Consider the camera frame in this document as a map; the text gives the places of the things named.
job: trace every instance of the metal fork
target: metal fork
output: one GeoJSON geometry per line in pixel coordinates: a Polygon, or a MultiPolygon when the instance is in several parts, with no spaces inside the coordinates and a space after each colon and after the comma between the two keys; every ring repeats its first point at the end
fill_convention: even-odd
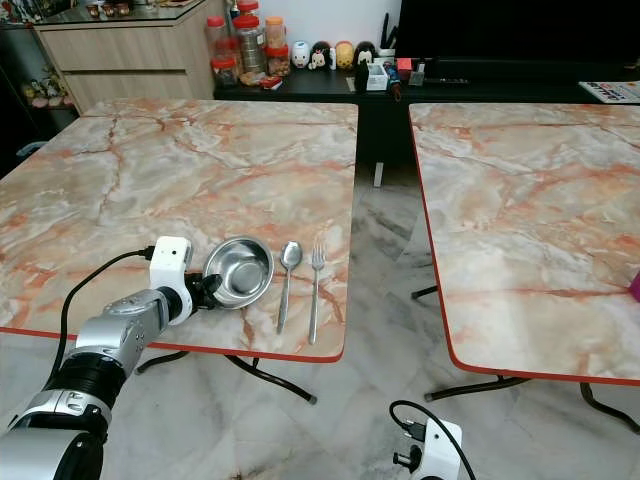
{"type": "Polygon", "coordinates": [[[317,242],[311,253],[313,267],[313,300],[311,303],[311,323],[309,324],[309,344],[316,343],[316,329],[318,326],[318,274],[324,268],[324,247],[317,242]]]}

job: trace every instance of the white wall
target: white wall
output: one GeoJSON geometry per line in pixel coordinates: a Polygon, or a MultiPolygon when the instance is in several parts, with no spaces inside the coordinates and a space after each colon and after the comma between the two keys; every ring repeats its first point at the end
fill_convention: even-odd
{"type": "Polygon", "coordinates": [[[260,15],[284,17],[289,46],[304,40],[335,45],[348,40],[354,47],[369,40],[378,48],[384,14],[389,12],[387,34],[398,24],[401,0],[258,0],[260,15]]]}

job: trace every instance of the black television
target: black television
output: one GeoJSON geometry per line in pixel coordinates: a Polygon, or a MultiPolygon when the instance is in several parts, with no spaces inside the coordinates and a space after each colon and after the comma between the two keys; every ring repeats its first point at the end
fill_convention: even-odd
{"type": "Polygon", "coordinates": [[[403,0],[396,57],[429,59],[433,77],[615,80],[638,61],[639,22],[637,0],[403,0]]]}

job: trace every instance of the cabinet drawer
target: cabinet drawer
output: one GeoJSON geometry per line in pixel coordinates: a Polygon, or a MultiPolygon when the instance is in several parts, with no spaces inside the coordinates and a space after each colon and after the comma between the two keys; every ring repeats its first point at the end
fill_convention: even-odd
{"type": "Polygon", "coordinates": [[[172,27],[58,30],[40,35],[64,72],[184,69],[172,27]]]}
{"type": "Polygon", "coordinates": [[[67,74],[65,80],[80,112],[114,98],[193,98],[186,74],[67,74]]]}

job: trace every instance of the wooden cabinet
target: wooden cabinet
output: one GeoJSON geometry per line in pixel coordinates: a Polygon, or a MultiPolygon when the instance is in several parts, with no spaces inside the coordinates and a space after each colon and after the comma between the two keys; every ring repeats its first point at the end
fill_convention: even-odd
{"type": "Polygon", "coordinates": [[[81,113],[113,98],[213,98],[205,26],[207,16],[223,14],[223,0],[201,1],[175,19],[158,8],[158,19],[139,10],[140,20],[134,10],[130,21],[83,22],[77,8],[36,31],[81,113]]]}

